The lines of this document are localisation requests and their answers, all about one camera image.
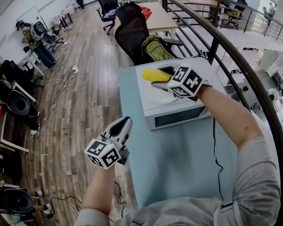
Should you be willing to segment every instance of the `gray t-shirt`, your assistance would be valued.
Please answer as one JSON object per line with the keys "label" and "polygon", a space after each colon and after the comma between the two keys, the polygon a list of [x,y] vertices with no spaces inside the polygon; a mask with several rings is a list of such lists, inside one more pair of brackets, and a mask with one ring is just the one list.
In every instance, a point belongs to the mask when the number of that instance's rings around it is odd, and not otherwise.
{"label": "gray t-shirt", "polygon": [[[239,152],[233,203],[227,207],[217,198],[177,198],[156,202],[127,213],[116,226],[233,226],[274,225],[280,208],[276,166],[264,138],[249,141]],[[83,209],[75,226],[108,226],[98,210]]]}

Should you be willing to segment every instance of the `wooden floor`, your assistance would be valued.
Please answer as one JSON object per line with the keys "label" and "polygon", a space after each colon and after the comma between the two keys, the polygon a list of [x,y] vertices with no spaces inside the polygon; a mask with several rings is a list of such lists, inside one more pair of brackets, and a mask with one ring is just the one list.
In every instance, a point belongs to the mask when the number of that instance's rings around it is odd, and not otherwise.
{"label": "wooden floor", "polygon": [[[112,121],[122,116],[117,83],[117,71],[132,66],[132,62],[116,43],[107,36],[95,8],[87,5],[84,11],[73,15],[73,29],[63,37],[70,41],[69,50],[60,48],[55,57],[57,64],[48,71],[44,80],[65,79],[73,66],[79,68],[73,86],[59,92],[51,116],[35,136],[25,128],[22,186],[29,190],[42,190],[45,196],[36,203],[48,203],[51,197],[75,196],[82,200],[95,166],[84,155],[90,140]],[[49,115],[48,106],[59,90],[60,82],[48,82],[39,89],[35,107],[41,112],[39,123]],[[129,166],[117,165],[116,181],[120,183],[124,212],[137,208]],[[122,206],[117,203],[119,192],[115,187],[110,218],[120,218]],[[38,219],[40,225],[72,226],[76,220],[70,203],[75,199],[54,200],[52,219]]]}

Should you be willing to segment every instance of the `teal table surface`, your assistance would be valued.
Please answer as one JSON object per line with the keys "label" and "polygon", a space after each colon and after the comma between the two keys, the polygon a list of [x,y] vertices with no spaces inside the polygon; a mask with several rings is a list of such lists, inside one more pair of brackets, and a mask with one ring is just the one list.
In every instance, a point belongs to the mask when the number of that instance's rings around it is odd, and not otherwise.
{"label": "teal table surface", "polygon": [[[139,208],[175,197],[221,199],[219,167],[215,164],[213,118],[192,121],[150,131],[142,110],[135,67],[118,73],[123,116],[130,116],[133,128],[127,146]],[[221,192],[232,200],[237,148],[216,123],[216,154],[224,167]]]}

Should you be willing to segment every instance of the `green backpack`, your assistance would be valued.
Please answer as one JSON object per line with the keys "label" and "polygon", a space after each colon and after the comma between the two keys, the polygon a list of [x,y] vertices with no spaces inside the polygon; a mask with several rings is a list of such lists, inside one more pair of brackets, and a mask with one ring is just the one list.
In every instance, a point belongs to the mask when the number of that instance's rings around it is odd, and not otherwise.
{"label": "green backpack", "polygon": [[156,35],[147,37],[141,46],[142,58],[149,62],[176,58],[171,50],[167,50],[164,40]]}

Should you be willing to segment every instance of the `gray sleeve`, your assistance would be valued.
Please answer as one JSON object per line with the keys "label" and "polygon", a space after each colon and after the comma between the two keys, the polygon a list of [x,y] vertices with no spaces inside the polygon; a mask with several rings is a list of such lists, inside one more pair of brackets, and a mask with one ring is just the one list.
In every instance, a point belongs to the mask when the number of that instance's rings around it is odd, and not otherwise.
{"label": "gray sleeve", "polygon": [[109,226],[109,219],[98,210],[82,209],[74,226]]}
{"label": "gray sleeve", "polygon": [[233,189],[244,225],[274,225],[280,208],[280,186],[263,137],[249,141],[239,152]]}

